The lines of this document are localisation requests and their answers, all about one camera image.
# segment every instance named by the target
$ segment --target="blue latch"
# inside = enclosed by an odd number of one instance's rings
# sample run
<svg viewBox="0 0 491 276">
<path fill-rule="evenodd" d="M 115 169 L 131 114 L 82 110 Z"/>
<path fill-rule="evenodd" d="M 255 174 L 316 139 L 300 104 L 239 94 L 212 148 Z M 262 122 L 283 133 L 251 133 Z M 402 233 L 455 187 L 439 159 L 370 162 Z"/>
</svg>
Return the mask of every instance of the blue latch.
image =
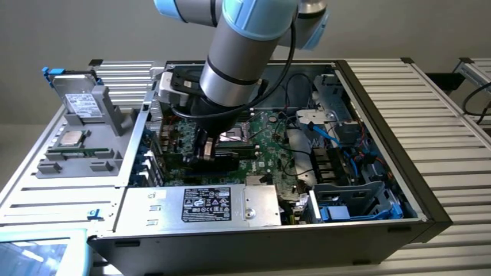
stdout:
<svg viewBox="0 0 491 276">
<path fill-rule="evenodd" d="M 100 216 L 100 209 L 94 209 L 91 211 L 87 212 L 87 219 L 88 220 L 100 220 L 102 216 Z"/>
<path fill-rule="evenodd" d="M 66 73 L 66 69 L 63 68 L 54 68 L 51 71 L 50 71 L 50 75 L 62 75 Z"/>
</svg>

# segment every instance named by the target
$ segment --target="wire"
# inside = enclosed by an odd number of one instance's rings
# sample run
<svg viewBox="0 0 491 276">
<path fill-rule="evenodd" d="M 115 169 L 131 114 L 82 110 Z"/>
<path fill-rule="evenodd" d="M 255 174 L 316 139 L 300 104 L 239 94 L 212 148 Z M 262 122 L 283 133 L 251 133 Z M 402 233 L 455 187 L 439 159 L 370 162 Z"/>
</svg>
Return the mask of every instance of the wire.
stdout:
<svg viewBox="0 0 491 276">
<path fill-rule="evenodd" d="M 282 149 L 284 149 L 286 151 L 296 152 L 296 153 L 299 153 L 299 154 L 306 154 L 306 155 L 308 155 L 308 156 L 310 156 L 310 152 L 306 152 L 306 151 L 298 151 L 298 150 L 294 150 L 294 149 L 291 149 L 291 148 L 286 148 L 286 147 L 283 147 L 283 146 L 278 143 L 278 141 L 276 141 L 276 145 L 278 145 Z"/>
<path fill-rule="evenodd" d="M 288 118 L 286 118 L 286 119 L 283 120 L 283 122 L 284 122 L 284 125 L 286 125 L 286 126 L 287 126 L 287 124 L 288 124 L 288 121 L 290 121 L 292 118 L 296 118 L 296 116 L 290 116 Z M 280 123 L 278 123 L 276 128 L 275 128 L 275 132 L 274 132 L 274 134 L 272 134 L 272 136 L 271 136 L 271 137 L 275 137 L 275 136 L 276 136 L 279 126 L 280 126 Z M 307 154 L 307 155 L 310 156 L 310 152 L 306 152 L 306 151 L 298 151 L 298 150 L 294 150 L 294 149 L 286 148 L 286 147 L 283 147 L 283 145 L 280 145 L 280 143 L 278 143 L 278 141 L 275 141 L 275 142 L 276 142 L 276 145 L 278 145 L 282 149 L 284 149 L 286 151 L 290 151 L 290 152 L 298 152 L 298 153 L 300 153 L 300 154 Z"/>
<path fill-rule="evenodd" d="M 481 116 L 479 120 L 475 122 L 478 125 L 483 122 L 483 120 L 485 120 L 485 115 L 486 115 L 486 112 L 489 111 L 489 109 L 490 109 L 490 107 L 486 107 L 486 108 L 483 109 L 483 114 L 482 114 L 482 116 Z"/>
<path fill-rule="evenodd" d="M 208 114 L 208 115 L 191 115 L 187 114 L 184 112 L 180 112 L 175 106 L 171 106 L 171 110 L 175 113 L 175 115 L 178 115 L 179 117 L 184 118 L 184 119 L 191 119 L 191 120 L 199 120 L 199 119 L 215 119 L 215 118 L 220 118 L 220 117 L 227 117 L 227 116 L 232 116 L 236 113 L 250 109 L 252 106 L 258 105 L 259 103 L 262 103 L 276 91 L 278 87 L 280 86 L 286 75 L 288 73 L 290 67 L 292 66 L 292 62 L 294 62 L 294 55 L 295 55 L 295 47 L 298 44 L 298 34 L 296 34 L 296 28 L 295 28 L 295 21 L 291 22 L 291 26 L 290 26 L 290 30 L 291 30 L 291 42 L 290 42 L 290 52 L 288 52 L 288 58 L 286 61 L 286 65 L 283 67 L 283 71 L 280 73 L 280 77 L 278 78 L 272 88 L 264 93 L 264 95 L 262 97 L 259 97 L 258 99 L 252 100 L 252 102 L 250 102 L 248 104 L 227 111 L 227 112 L 222 112 L 222 113 L 216 113 L 216 114 Z"/>
<path fill-rule="evenodd" d="M 346 157 L 350 160 L 350 163 L 352 165 L 352 170 L 355 172 L 355 177 L 359 177 L 359 168 L 356 167 L 355 161 L 354 161 L 354 159 L 351 158 L 350 154 L 346 151 L 344 151 L 344 155 L 346 155 Z"/>
<path fill-rule="evenodd" d="M 312 95 L 312 92 L 314 92 L 314 82 L 312 80 L 310 79 L 310 77 L 304 74 L 304 73 L 295 73 L 290 76 L 287 82 L 286 82 L 286 88 L 284 88 L 284 108 L 288 108 L 290 106 L 290 96 L 288 96 L 288 87 L 290 87 L 290 82 L 292 81 L 292 79 L 296 77 L 296 76 L 303 76 L 307 81 L 308 81 L 308 84 L 310 84 L 310 95 Z"/>
<path fill-rule="evenodd" d="M 323 135 L 328 140 L 336 143 L 338 147 L 340 147 L 340 143 L 336 138 L 334 138 L 331 135 L 327 134 L 326 131 L 323 131 L 316 125 L 314 126 L 314 130 Z"/>
<path fill-rule="evenodd" d="M 467 110 L 467 103 L 469 103 L 469 101 L 470 101 L 470 99 L 473 99 L 473 97 L 481 92 L 481 91 L 483 91 L 486 88 L 489 88 L 489 87 L 491 87 L 491 82 L 490 83 L 487 83 L 486 85 L 483 85 L 482 87 L 479 87 L 478 89 L 475 89 L 470 94 L 469 94 L 469 96 L 467 96 L 467 98 L 463 100 L 463 103 L 462 103 L 462 109 L 463 109 L 463 112 L 466 113 L 466 114 L 469 114 L 469 115 L 474 115 L 474 116 L 491 116 L 491 113 L 486 113 L 486 112 L 483 112 L 483 113 L 474 113 L 474 112 L 470 112 L 469 110 Z"/>
<path fill-rule="evenodd" d="M 286 167 L 288 166 L 288 164 L 294 161 L 294 158 L 291 158 L 291 160 L 284 164 L 283 166 L 283 173 L 290 176 L 290 177 L 298 177 L 299 175 L 303 175 L 306 173 L 308 173 L 310 171 L 314 171 L 314 169 L 311 168 L 310 170 L 306 170 L 304 172 L 300 172 L 299 174 L 288 174 L 286 171 Z"/>
</svg>

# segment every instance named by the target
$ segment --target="blue tab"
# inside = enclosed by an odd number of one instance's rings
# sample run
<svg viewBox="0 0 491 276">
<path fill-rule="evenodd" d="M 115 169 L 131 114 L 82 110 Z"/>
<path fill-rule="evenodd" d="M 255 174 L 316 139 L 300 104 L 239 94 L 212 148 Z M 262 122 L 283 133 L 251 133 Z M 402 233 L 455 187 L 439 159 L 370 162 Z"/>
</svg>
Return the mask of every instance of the blue tab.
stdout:
<svg viewBox="0 0 491 276">
<path fill-rule="evenodd" d="M 332 220 L 350 220 L 347 206 L 330 206 L 330 215 Z"/>
<path fill-rule="evenodd" d="M 100 214 L 100 209 L 94 209 L 94 210 L 88 211 L 87 212 L 87 219 L 88 220 L 102 219 L 99 214 Z"/>
<path fill-rule="evenodd" d="M 50 75 L 62 75 L 63 73 L 66 73 L 66 69 L 63 69 L 63 68 L 54 68 L 50 71 Z"/>
</svg>

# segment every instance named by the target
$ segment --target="product label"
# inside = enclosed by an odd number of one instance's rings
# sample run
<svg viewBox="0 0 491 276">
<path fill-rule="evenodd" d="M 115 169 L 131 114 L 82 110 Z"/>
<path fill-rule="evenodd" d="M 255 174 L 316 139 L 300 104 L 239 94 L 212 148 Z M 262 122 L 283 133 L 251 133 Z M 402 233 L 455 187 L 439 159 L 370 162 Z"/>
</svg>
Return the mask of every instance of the product label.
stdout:
<svg viewBox="0 0 491 276">
<path fill-rule="evenodd" d="M 80 118 L 100 118 L 102 113 L 92 94 L 66 94 L 71 108 Z"/>
<path fill-rule="evenodd" d="M 183 216 L 186 223 L 232 220 L 230 188 L 186 189 Z"/>
</svg>

